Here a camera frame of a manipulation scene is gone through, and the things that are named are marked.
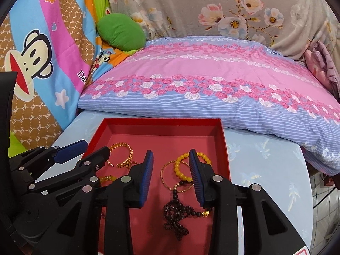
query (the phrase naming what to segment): green cushion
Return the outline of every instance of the green cushion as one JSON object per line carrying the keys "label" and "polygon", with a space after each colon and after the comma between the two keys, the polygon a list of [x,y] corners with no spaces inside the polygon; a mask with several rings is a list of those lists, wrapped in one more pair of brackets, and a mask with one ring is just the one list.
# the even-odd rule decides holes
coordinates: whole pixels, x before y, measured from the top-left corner
{"label": "green cushion", "polygon": [[98,21],[97,30],[103,40],[124,52],[138,50],[146,43],[142,28],[123,13],[105,15]]}

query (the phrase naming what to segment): red box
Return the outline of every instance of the red box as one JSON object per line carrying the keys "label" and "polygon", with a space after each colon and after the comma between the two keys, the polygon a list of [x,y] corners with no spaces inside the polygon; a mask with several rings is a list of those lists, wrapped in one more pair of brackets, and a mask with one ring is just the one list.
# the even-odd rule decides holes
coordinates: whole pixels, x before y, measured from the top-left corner
{"label": "red box", "polygon": [[[147,150],[154,154],[154,166],[149,194],[144,207],[130,209],[130,224],[135,255],[187,255],[208,254],[212,214],[207,218],[190,217],[180,223],[189,230],[182,241],[177,241],[173,230],[164,229],[163,207],[172,197],[160,179],[162,167],[169,161],[176,160],[181,154],[196,149],[203,152],[212,161],[215,173],[230,179],[227,148],[221,121],[219,119],[151,119],[118,118],[104,119],[89,143],[87,156],[93,151],[111,146],[118,142],[128,143],[133,149],[132,161],[143,162]],[[110,162],[114,165],[123,162],[129,155],[126,147],[118,147],[111,152]],[[164,181],[169,187],[179,182],[170,164],[164,170]],[[97,172],[98,177],[113,175],[120,177],[128,174],[127,168],[111,167],[106,164]],[[189,168],[181,164],[181,172],[190,176]],[[184,205],[190,205],[195,211],[204,210],[197,202],[194,188],[179,193],[178,198]],[[103,252],[102,218],[100,252]]]}

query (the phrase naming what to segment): metal rivet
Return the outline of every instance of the metal rivet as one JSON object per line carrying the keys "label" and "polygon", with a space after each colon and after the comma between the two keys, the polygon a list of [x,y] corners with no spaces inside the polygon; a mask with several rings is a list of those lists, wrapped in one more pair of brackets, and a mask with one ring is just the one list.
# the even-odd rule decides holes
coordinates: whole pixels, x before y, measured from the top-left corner
{"label": "metal rivet", "polygon": [[213,176],[213,181],[215,182],[221,182],[222,180],[223,180],[223,177],[221,177],[218,174]]}
{"label": "metal rivet", "polygon": [[254,191],[258,192],[258,191],[261,190],[261,186],[258,185],[258,184],[253,184],[253,185],[252,185],[252,189],[253,189]]}
{"label": "metal rivet", "polygon": [[90,177],[90,181],[91,181],[91,182],[96,182],[96,181],[98,181],[98,177],[96,177],[96,176],[91,176],[91,177]]}
{"label": "metal rivet", "polygon": [[131,181],[131,177],[129,177],[128,175],[124,175],[120,180],[124,183],[128,183]]}
{"label": "metal rivet", "polygon": [[91,185],[85,185],[84,187],[83,187],[83,192],[84,193],[88,193],[88,192],[90,192],[92,190],[92,186]]}

